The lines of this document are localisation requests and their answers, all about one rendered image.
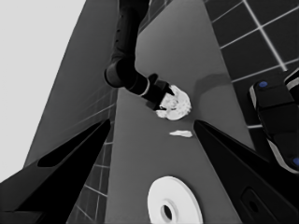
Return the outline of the large thick white disc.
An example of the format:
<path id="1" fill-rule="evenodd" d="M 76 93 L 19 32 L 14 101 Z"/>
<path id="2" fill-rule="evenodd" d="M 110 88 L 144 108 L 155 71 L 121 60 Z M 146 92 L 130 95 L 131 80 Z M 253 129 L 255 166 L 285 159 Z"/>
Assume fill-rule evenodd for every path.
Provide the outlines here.
<path id="1" fill-rule="evenodd" d="M 148 193 L 151 224 L 204 224 L 200 205 L 188 186 L 173 176 L 152 182 Z"/>

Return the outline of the white round carrier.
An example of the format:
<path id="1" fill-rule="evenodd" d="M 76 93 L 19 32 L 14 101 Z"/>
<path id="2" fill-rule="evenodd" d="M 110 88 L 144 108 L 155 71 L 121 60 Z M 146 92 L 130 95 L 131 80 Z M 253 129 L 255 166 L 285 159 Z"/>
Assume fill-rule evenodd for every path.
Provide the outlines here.
<path id="1" fill-rule="evenodd" d="M 181 99 L 178 99 L 178 104 L 181 103 L 181 102 L 184 102 L 184 101 L 189 101 L 191 102 L 190 98 L 188 98 L 187 100 L 181 100 Z M 168 115 L 168 119 L 169 120 L 173 120 L 173 121 L 176 121 L 178 119 L 176 119 L 176 107 L 175 108 L 172 108 L 172 109 L 169 109 L 170 112 L 169 112 L 169 115 Z"/>

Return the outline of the white toothed gear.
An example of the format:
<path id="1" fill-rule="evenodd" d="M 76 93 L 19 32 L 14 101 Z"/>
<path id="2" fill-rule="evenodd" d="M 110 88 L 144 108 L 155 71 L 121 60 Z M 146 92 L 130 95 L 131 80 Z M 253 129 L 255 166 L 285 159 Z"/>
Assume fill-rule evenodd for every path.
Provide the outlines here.
<path id="1" fill-rule="evenodd" d="M 156 110 L 156 115 L 161 118 L 161 119 L 168 119 L 168 115 L 169 115 L 170 110 L 166 109 L 166 110 Z"/>
<path id="2" fill-rule="evenodd" d="M 185 91 L 182 91 L 176 85 L 171 85 L 170 89 L 178 99 L 187 100 L 189 98 L 188 94 Z"/>
<path id="3" fill-rule="evenodd" d="M 189 101 L 184 101 L 177 104 L 176 107 L 176 119 L 182 119 L 187 116 L 192 110 L 192 105 Z"/>
<path id="4" fill-rule="evenodd" d="M 161 102 L 161 107 L 165 109 L 172 109 L 176 107 L 177 103 L 178 99 L 174 95 L 167 94 Z"/>

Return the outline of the small white T-shaped piece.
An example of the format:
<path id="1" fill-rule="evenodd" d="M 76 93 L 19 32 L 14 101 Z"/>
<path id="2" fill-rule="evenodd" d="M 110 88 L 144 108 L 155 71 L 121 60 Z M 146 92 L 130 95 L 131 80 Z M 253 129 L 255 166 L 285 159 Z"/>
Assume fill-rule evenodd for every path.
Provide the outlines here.
<path id="1" fill-rule="evenodd" d="M 176 131 L 173 131 L 169 134 L 173 135 L 173 136 L 181 136 L 181 137 L 186 137 L 186 138 L 191 138 L 192 137 L 192 132 L 191 131 L 176 130 Z"/>

